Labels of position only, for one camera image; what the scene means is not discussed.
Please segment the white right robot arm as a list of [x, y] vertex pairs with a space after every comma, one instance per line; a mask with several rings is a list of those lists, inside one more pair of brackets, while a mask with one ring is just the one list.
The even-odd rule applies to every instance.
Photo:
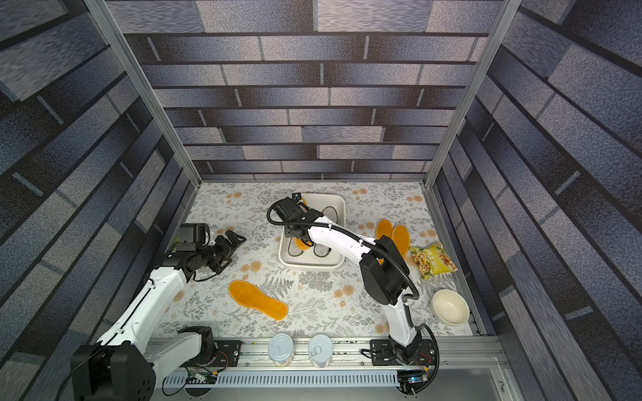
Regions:
[[366, 292], [383, 307], [394, 358], [401, 364], [411, 364], [417, 358], [421, 330], [412, 322], [408, 302], [419, 299], [420, 293], [391, 238], [357, 235], [304, 205], [299, 193], [274, 202], [267, 211], [267, 221], [282, 227], [286, 237], [325, 246], [354, 262]]

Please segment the grey felt insole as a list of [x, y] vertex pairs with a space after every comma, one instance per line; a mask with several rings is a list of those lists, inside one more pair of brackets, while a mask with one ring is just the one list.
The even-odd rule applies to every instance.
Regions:
[[[338, 213], [334, 207], [325, 207], [324, 210], [322, 210], [322, 213], [324, 214], [325, 217], [331, 220], [331, 222], [333, 223], [338, 222]], [[319, 243], [316, 243], [314, 245], [314, 255], [316, 257], [325, 258], [330, 253], [331, 253], [331, 249], [329, 247]]]
[[287, 252], [290, 257], [300, 257], [304, 253], [304, 249], [301, 249], [297, 241], [294, 238], [291, 238]]

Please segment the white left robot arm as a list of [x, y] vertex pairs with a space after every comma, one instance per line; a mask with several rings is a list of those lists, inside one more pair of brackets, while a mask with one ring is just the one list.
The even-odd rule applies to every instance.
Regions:
[[175, 370], [206, 368], [220, 356], [210, 327], [184, 327], [173, 338], [150, 344], [152, 333], [174, 297], [206, 267], [218, 276], [246, 237], [232, 230], [212, 238], [204, 223], [184, 224], [179, 240], [151, 272], [129, 307], [93, 345], [71, 359], [68, 385], [76, 400], [148, 400]]

